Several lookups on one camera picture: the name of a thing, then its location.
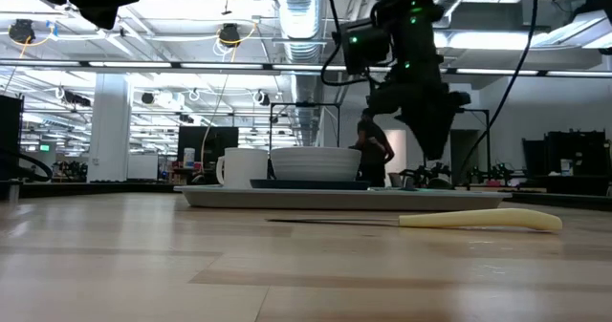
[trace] black cable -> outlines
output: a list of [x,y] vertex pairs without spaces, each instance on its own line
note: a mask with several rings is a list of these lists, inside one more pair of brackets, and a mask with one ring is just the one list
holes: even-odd
[[[0,157],[0,167],[7,168],[9,173],[15,174],[19,178],[26,178],[26,179],[30,179],[30,180],[36,181],[36,182],[47,182],[54,175],[54,172],[51,170],[51,168],[49,168],[47,166],[47,164],[45,164],[45,163],[43,163],[43,162],[41,162],[41,161],[39,161],[37,159],[33,159],[30,156],[26,156],[26,155],[20,154],[20,153],[15,153],[15,152],[12,152],[11,150],[5,149],[3,147],[0,147],[0,154],[7,155],[7,156],[4,156],[4,157]],[[35,164],[40,169],[42,169],[45,172],[45,175],[47,175],[47,176],[44,177],[44,176],[40,176],[40,175],[34,174],[30,169],[23,168],[19,164],[15,164],[12,161],[5,160],[6,157],[14,157],[14,158],[22,159],[22,160],[28,161],[28,162],[30,162],[32,164]]]
[[558,8],[560,11],[567,12],[567,13],[573,13],[573,11],[567,11],[567,10],[563,9],[563,8],[561,7],[561,5],[560,5],[560,4],[559,4],[559,3],[558,3],[556,0],[552,0],[551,2],[553,2],[553,4],[554,4],[555,6],[557,6],[557,8]]
[[480,123],[481,123],[483,126],[487,127],[487,124],[485,123],[485,121],[483,121],[482,119],[480,119],[480,118],[479,118],[479,117],[478,117],[478,116],[477,116],[477,115],[476,115],[476,114],[475,114],[473,111],[470,111],[470,113],[471,113],[471,114],[472,114],[472,115],[473,115],[473,116],[474,116],[474,117],[475,117],[475,118],[476,118],[478,121],[480,121]]
[[328,81],[327,79],[325,79],[325,72],[327,71],[327,67],[332,63],[334,58],[336,58],[336,55],[338,55],[338,52],[340,51],[340,48],[342,45],[342,38],[340,35],[340,21],[338,18],[338,11],[336,10],[336,2],[334,0],[329,0],[329,5],[330,5],[330,9],[332,10],[332,15],[334,16],[334,24],[336,25],[337,39],[334,39],[334,41],[336,41],[336,48],[332,52],[332,55],[330,55],[329,58],[327,58],[327,60],[325,61],[325,64],[323,64],[323,68],[321,69],[321,81],[323,82],[323,84],[331,86],[331,87],[342,87],[342,86],[346,86],[350,84],[367,82],[367,79],[365,78],[359,78],[359,79],[354,79],[354,80],[345,81],[345,82],[332,82],[332,81]]
[[504,107],[504,104],[506,103],[506,100],[508,99],[508,96],[510,95],[510,91],[512,90],[514,83],[516,82],[516,79],[518,78],[518,74],[520,73],[521,69],[523,68],[523,64],[525,63],[525,60],[527,59],[527,54],[529,54],[529,49],[532,46],[532,39],[534,38],[534,34],[536,33],[536,22],[537,22],[537,0],[534,0],[534,6],[532,8],[532,22],[531,22],[530,29],[529,29],[529,35],[527,36],[527,45],[525,46],[525,50],[523,50],[523,54],[520,56],[520,59],[518,60],[518,65],[516,66],[516,70],[514,71],[514,74],[512,78],[510,79],[510,82],[508,83],[506,92],[504,93],[504,96],[501,98],[501,101],[499,102],[499,105],[497,106],[497,110],[495,110],[495,114],[493,115],[493,118],[491,119],[491,122],[489,123],[489,129],[482,133],[482,135],[478,138],[476,143],[473,145],[473,147],[468,152],[466,159],[463,161],[463,164],[461,164],[461,169],[459,170],[460,173],[462,173],[464,169],[466,169],[466,166],[468,165],[468,162],[470,161],[470,158],[473,155],[474,151],[478,148],[478,145],[482,142],[482,140],[485,139],[487,135],[491,132],[491,128],[493,127],[493,124],[499,117],[499,113]]

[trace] white tray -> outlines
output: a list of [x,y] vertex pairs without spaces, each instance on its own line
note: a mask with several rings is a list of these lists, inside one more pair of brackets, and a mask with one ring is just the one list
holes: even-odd
[[177,186],[192,206],[335,210],[463,211],[497,208],[512,194],[447,190],[339,191],[229,189],[219,185]]

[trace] ceiling light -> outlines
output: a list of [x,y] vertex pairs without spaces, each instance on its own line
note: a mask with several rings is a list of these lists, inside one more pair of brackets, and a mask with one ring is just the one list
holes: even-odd
[[75,136],[75,135],[71,135],[71,134],[65,134],[65,135],[70,137],[73,140],[82,140],[82,141],[88,140],[87,138],[82,137],[82,136]]
[[166,62],[89,62],[93,67],[107,68],[171,68],[172,64]]
[[83,152],[85,151],[85,149],[83,148],[67,148],[67,147],[60,147],[57,150],[61,150],[61,151],[65,151],[65,152]]
[[388,73],[391,67],[370,67],[370,73]]
[[458,32],[448,46],[470,50],[523,50],[527,46],[527,34],[523,32]]
[[159,142],[159,143],[175,143],[177,142],[176,140],[147,140],[150,142]]
[[612,77],[612,72],[563,72],[563,71],[550,71],[546,74],[551,77],[600,77],[608,78]]
[[0,65],[57,67],[57,66],[80,66],[80,63],[77,61],[69,61],[69,60],[1,59]]
[[29,12],[29,11],[2,11],[0,20],[28,19],[32,21],[50,21],[57,19],[67,19],[70,15],[61,12]]
[[262,64],[239,64],[239,63],[181,63],[185,69],[234,69],[234,70],[261,70]]
[[445,47],[448,47],[448,38],[442,32],[435,32],[433,34],[433,42],[436,44],[436,47],[438,49],[443,49]]
[[24,113],[21,115],[21,119],[23,121],[27,121],[27,122],[35,122],[35,123],[42,123],[43,119],[41,117],[35,116],[33,114],[30,113]]
[[[47,113],[47,114],[72,114],[73,113],[73,111],[71,110],[60,110],[60,109],[50,110],[50,109],[44,109],[44,108],[41,108],[41,109],[29,108],[27,111],[28,113]],[[79,112],[92,112],[92,109],[91,108],[88,108],[85,110],[79,109]]]
[[[460,75],[514,75],[515,70],[498,69],[457,69]],[[536,70],[521,70],[520,75],[537,75]]]
[[[274,70],[302,70],[302,71],[320,71],[323,69],[321,65],[299,65],[299,64],[275,64]],[[330,65],[328,71],[346,71],[346,67],[340,65]]]
[[130,137],[145,139],[145,138],[156,138],[157,136],[151,135],[151,134],[131,134]]
[[166,125],[132,125],[132,129],[135,130],[178,130],[179,126],[166,126]]

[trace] wooden workbench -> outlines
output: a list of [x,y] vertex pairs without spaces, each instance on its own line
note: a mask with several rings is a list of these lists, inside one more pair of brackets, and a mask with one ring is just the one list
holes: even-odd
[[556,235],[272,224],[397,214],[193,209],[152,193],[3,207],[3,321],[612,320],[605,212],[526,206],[560,216]]

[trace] ceiling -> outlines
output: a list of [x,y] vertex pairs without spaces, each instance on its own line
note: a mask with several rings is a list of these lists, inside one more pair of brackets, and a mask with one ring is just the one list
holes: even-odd
[[[374,1],[335,0],[341,21],[364,17]],[[540,32],[550,32],[570,22],[572,16],[568,9],[574,9],[582,2],[556,0],[551,3],[551,0],[542,0],[541,14],[546,17],[542,21],[538,18]],[[320,31],[309,41],[319,44],[320,61],[323,61],[333,50],[331,32],[335,26],[327,0],[321,0],[321,5]],[[437,39],[440,35],[444,40],[441,44],[437,42],[445,57],[443,66],[512,68],[524,46],[520,41],[526,34],[525,25],[530,21],[525,18],[528,9],[526,0],[464,0],[452,15],[450,28],[437,30]],[[24,49],[9,38],[8,29],[16,18],[33,20],[36,34],[33,43],[40,46]],[[243,39],[235,52],[223,48],[218,42],[217,32],[229,23],[238,25]],[[497,45],[485,49],[478,49],[478,45],[475,48],[449,47],[457,34],[485,31],[494,32],[490,36],[515,34],[513,39],[518,37],[518,42],[511,46],[512,41],[497,40],[492,42]],[[287,36],[282,31],[279,9],[274,0],[141,0],[121,7],[115,28],[109,31],[97,29],[83,19],[74,6],[58,7],[45,0],[2,0],[0,3],[0,52],[4,58],[284,63],[288,61],[286,43]],[[511,46],[513,50],[505,49],[505,46]],[[548,48],[534,49],[526,65],[530,69],[585,70],[600,61],[597,50]],[[342,63],[341,58],[337,58],[337,63]],[[195,124],[243,127],[245,137],[241,139],[242,145],[267,147],[270,108],[258,103],[261,94],[267,94],[274,102],[295,102],[295,87],[288,74],[151,72],[131,73],[127,79],[135,94],[131,127],[133,152],[174,154],[176,131],[185,124],[173,113],[176,110],[192,116]],[[87,153],[91,108],[68,105],[62,97],[67,91],[95,104],[96,73],[0,67],[0,85],[6,86],[9,80],[11,84],[7,94],[25,97],[28,113],[24,118],[24,130],[32,129],[24,133],[24,139],[28,139],[24,144],[26,149],[35,148],[35,143],[40,140],[60,139],[63,142],[60,151],[72,155]],[[447,80],[477,85],[479,77],[448,76]],[[337,93],[338,90],[326,89],[322,100],[334,101]],[[156,102],[142,103],[143,94],[153,94]],[[217,115],[213,116],[217,104]],[[301,144],[298,119],[303,118],[303,114],[298,115],[294,107],[283,113],[286,115],[281,115],[274,126],[273,144]]]

